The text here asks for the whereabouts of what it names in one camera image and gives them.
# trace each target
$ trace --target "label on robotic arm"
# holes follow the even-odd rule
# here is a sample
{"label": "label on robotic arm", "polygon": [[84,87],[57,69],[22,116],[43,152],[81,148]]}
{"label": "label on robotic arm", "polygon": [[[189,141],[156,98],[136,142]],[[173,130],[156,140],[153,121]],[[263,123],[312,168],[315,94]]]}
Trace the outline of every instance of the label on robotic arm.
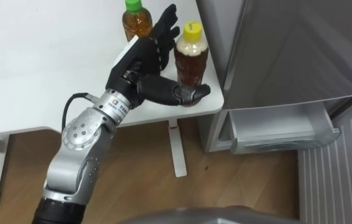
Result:
{"label": "label on robotic arm", "polygon": [[129,112],[129,108],[126,104],[117,99],[115,96],[111,96],[108,106],[111,107],[114,113],[116,113],[121,119],[124,119]]}

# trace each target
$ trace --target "table top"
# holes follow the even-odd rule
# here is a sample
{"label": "table top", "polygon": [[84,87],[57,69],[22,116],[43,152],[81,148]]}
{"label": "table top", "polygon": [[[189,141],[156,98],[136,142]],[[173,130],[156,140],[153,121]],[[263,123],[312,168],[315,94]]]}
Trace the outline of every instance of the table top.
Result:
{"label": "table top", "polygon": [[[65,102],[78,92],[100,97],[112,64],[126,45],[121,24],[122,1],[15,0],[0,8],[0,134],[39,129],[60,131]],[[157,21],[171,0],[144,0]],[[195,1],[177,1],[181,25],[200,21]],[[162,75],[176,80],[173,52]],[[223,95],[209,56],[203,83],[211,94],[184,108],[145,101],[121,126],[215,113]],[[91,103],[77,99],[67,121]]]}

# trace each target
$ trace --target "refrigerator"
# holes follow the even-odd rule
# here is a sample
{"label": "refrigerator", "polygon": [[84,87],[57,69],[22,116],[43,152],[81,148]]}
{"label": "refrigerator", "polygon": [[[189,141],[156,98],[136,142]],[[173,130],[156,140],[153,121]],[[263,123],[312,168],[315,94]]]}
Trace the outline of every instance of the refrigerator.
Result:
{"label": "refrigerator", "polygon": [[352,1],[197,5],[225,98],[204,151],[299,150],[301,220],[352,223]]}

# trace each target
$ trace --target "open refrigerator drawer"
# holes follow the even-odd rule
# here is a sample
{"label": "open refrigerator drawer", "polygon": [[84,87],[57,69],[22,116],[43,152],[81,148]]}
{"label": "open refrigerator drawer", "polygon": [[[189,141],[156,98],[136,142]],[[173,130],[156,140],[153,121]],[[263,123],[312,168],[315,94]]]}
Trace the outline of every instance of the open refrigerator drawer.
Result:
{"label": "open refrigerator drawer", "polygon": [[218,147],[233,154],[327,146],[340,132],[322,102],[229,111]]}

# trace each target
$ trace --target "cable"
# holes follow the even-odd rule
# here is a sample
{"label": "cable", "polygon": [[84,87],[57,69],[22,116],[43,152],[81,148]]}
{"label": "cable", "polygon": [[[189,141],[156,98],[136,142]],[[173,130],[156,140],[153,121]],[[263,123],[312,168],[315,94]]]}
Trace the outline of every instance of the cable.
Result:
{"label": "cable", "polygon": [[71,102],[74,99],[77,98],[84,98],[87,99],[86,97],[89,95],[89,93],[75,93],[73,94],[68,101],[65,103],[64,110],[63,110],[63,118],[62,118],[62,132],[64,131],[65,125],[66,125],[66,119],[67,119],[67,113],[68,113],[68,108],[70,107]]}

